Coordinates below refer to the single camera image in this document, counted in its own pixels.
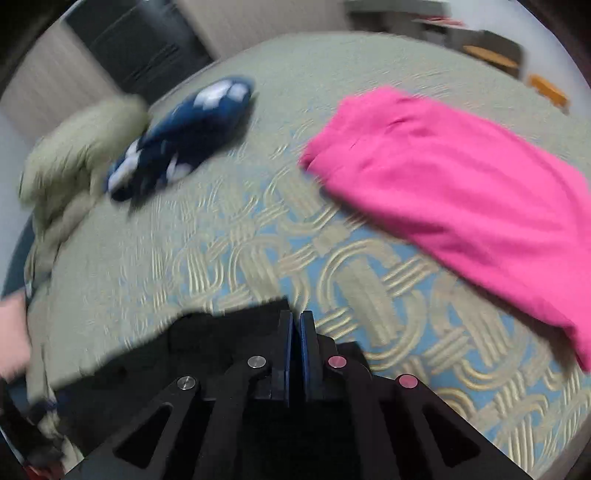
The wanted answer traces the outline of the black pants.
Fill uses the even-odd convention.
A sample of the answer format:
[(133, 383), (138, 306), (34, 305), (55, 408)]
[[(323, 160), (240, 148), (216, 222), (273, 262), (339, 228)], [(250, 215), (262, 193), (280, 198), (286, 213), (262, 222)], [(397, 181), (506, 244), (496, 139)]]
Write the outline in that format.
[[(290, 399), (253, 397), (252, 356), (280, 312), (294, 319)], [(192, 312), (58, 390), (59, 426), (83, 455), (75, 479), (363, 479), (370, 474), (372, 377), (360, 348), (342, 396), (307, 399), (301, 314), (276, 300), (221, 316)]]

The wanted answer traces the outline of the pink garment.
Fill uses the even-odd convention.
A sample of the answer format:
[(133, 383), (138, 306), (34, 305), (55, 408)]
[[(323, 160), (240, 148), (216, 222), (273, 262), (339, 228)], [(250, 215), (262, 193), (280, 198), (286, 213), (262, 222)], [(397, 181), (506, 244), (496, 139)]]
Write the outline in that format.
[(325, 192), (568, 336), (590, 367), (590, 190), (566, 162), (439, 101), (346, 97), (301, 168)]

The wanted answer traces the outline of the blue white garment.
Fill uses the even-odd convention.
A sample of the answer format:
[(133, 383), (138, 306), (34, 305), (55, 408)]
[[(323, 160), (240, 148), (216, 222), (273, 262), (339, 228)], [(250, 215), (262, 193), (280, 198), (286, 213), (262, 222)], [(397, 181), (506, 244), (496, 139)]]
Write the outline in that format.
[(253, 89), (252, 79), (226, 77), (186, 97), (111, 165), (105, 192), (115, 202), (139, 201), (192, 173), (238, 134)]

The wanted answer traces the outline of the folded olive duvet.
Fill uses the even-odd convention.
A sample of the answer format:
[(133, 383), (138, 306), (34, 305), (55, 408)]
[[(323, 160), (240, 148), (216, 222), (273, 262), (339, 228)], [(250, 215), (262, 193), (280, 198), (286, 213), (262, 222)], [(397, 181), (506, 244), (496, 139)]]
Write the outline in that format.
[(144, 100), (120, 95), (77, 112), (43, 137), (25, 161), (18, 196), (42, 236), (70, 207), (87, 212), (102, 195), (111, 163), (150, 121)]

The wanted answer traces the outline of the dark window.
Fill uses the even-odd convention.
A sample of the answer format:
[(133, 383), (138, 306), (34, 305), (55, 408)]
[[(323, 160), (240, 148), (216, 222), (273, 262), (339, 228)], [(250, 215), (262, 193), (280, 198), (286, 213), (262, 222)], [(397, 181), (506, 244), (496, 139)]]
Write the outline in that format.
[(120, 90), (150, 104), (213, 62), (173, 1), (78, 1), (64, 20)]

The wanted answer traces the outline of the beige curtain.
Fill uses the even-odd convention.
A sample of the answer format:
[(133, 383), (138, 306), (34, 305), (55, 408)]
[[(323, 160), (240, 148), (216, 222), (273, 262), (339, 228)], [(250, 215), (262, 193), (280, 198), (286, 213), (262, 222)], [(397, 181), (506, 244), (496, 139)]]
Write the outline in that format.
[(1, 97), (1, 112), (33, 143), (74, 113), (119, 93), (63, 21), (40, 36)]

